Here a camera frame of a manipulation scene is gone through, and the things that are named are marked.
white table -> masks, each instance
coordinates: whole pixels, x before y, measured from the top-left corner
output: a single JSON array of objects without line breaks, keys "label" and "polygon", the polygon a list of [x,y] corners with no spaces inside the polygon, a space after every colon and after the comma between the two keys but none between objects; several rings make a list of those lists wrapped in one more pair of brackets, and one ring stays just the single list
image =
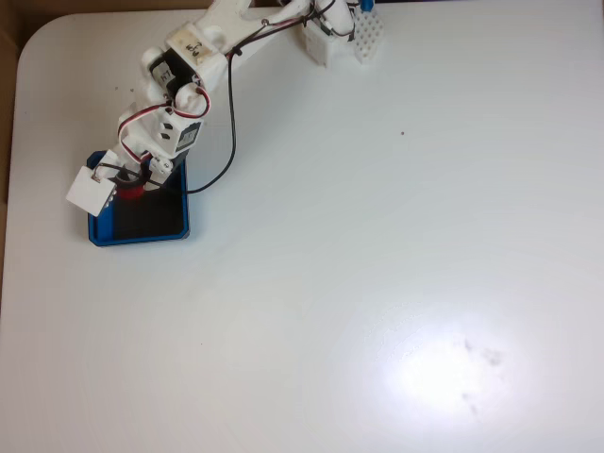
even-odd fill
[{"label": "white table", "polygon": [[[19,68],[0,451],[601,452],[600,0],[378,8],[235,75],[240,153],[183,242],[99,249],[64,195],[193,11],[78,15]],[[226,87],[189,164],[230,147]]]}]

blue component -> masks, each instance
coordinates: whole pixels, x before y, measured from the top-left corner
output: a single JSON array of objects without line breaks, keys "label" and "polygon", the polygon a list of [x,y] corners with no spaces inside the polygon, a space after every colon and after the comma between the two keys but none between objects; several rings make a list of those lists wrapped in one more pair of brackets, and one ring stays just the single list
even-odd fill
[{"label": "blue component", "polygon": [[[92,153],[86,161],[86,165],[94,168],[104,155],[105,151]],[[187,190],[185,161],[170,177],[168,184],[174,189],[179,187],[181,191]],[[146,201],[139,205],[132,205],[132,203],[137,203],[136,200],[124,201],[116,196],[115,200],[98,217],[89,214],[88,238],[91,243],[98,247],[107,247],[128,243],[154,243],[186,239],[190,231],[187,194],[184,193],[180,197],[172,194],[167,204],[165,195],[162,197],[159,191],[153,191],[146,196],[155,196],[155,198],[147,198],[147,200],[151,200],[151,203]],[[154,206],[153,203],[158,197],[161,198],[161,205]]]},{"label": "blue component", "polygon": [[374,0],[361,0],[361,11],[369,12],[374,8]]}]

white robotic arm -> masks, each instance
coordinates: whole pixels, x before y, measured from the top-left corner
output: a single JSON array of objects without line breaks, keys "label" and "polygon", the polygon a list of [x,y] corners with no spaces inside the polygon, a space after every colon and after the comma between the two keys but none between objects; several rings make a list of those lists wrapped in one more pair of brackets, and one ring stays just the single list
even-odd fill
[{"label": "white robotic arm", "polygon": [[[131,197],[133,191],[157,189],[149,179],[165,182],[194,146],[210,111],[210,92],[244,42],[311,19],[319,21],[315,32],[333,32],[331,40],[354,39],[353,11],[345,0],[293,0],[276,14],[247,19],[250,1],[215,0],[201,19],[168,36],[167,50],[153,47],[143,54],[142,77],[134,102],[119,119],[117,143],[95,169],[80,169],[69,201],[98,216],[118,190]],[[120,168],[147,180],[133,185]]]}]

red and white wire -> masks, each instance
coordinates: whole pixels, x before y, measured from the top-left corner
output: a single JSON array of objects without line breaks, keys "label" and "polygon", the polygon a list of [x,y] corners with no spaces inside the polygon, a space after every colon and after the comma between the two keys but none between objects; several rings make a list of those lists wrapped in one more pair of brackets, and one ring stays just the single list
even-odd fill
[{"label": "red and white wire", "polygon": [[206,90],[204,90],[202,87],[197,87],[195,90],[197,91],[197,94],[201,94],[204,96],[204,99],[206,99],[206,109],[200,115],[192,115],[185,111],[179,110],[175,103],[174,113],[176,115],[181,116],[182,118],[188,118],[190,120],[198,120],[208,114],[211,108],[210,96],[208,95],[208,92],[206,92]]},{"label": "red and white wire", "polygon": [[136,113],[134,113],[132,116],[129,116],[128,118],[126,118],[117,128],[117,140],[118,142],[122,145],[122,147],[125,149],[125,151],[128,153],[128,155],[132,158],[132,160],[134,160],[137,163],[142,163],[148,159],[151,159],[151,153],[149,153],[148,151],[143,154],[142,156],[138,157],[134,151],[132,151],[129,146],[127,144],[124,143],[124,141],[122,140],[122,132],[124,132],[124,129],[126,128],[126,126],[128,126],[130,123],[140,120],[141,118],[143,118],[143,116],[148,115],[149,113],[151,113],[152,111],[155,111],[157,109],[161,109],[163,107],[170,107],[170,104],[165,102],[163,104],[157,104],[155,106],[151,106],[151,107],[147,107],[146,109],[142,109],[137,111]]}]

white breadboard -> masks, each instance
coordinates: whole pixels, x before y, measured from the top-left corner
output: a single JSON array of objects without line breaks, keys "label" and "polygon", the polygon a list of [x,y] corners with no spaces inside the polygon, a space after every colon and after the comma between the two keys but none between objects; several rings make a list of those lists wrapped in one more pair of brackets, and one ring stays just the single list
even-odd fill
[{"label": "white breadboard", "polygon": [[376,10],[355,12],[355,56],[360,63],[374,57],[384,37],[384,23]]}]

